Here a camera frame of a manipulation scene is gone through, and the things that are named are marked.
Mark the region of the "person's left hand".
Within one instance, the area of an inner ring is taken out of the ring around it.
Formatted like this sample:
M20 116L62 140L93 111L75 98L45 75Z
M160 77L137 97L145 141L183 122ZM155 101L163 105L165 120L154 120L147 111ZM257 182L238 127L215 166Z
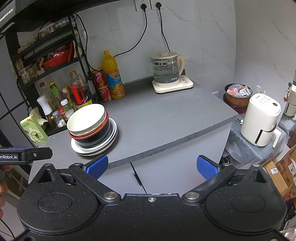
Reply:
M4 171L4 172L8 172L10 171L11 169L13 168L12 165L4 165L4 166L1 166L1 169ZM2 208L4 207L4 205L6 204L6 200L4 198L4 194L7 194L8 192L8 186L6 184L5 181L1 181L1 196L0 196L0 217L3 218L4 216L4 212L2 210Z

